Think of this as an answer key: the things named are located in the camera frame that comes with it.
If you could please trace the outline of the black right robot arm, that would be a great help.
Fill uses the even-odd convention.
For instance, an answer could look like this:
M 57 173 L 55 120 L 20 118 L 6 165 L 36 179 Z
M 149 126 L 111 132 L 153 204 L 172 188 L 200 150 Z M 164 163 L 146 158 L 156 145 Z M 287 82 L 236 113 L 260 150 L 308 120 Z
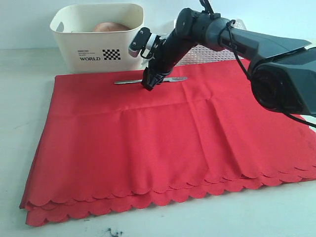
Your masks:
M 154 51 L 142 85 L 152 90 L 196 45 L 229 50 L 249 61 L 243 69 L 256 101 L 284 114 L 316 114 L 316 50 L 303 39 L 281 38 L 233 27 L 219 14 L 183 9 L 175 29 Z

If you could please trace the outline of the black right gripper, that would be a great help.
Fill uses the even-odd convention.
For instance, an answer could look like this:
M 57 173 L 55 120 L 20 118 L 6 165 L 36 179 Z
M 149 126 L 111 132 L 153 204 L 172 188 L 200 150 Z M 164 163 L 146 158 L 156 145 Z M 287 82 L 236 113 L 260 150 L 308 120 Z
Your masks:
M 175 65 L 188 52 L 188 41 L 178 37 L 158 37 L 151 49 L 153 57 L 143 71 L 141 85 L 151 91 L 163 79 L 170 75 Z

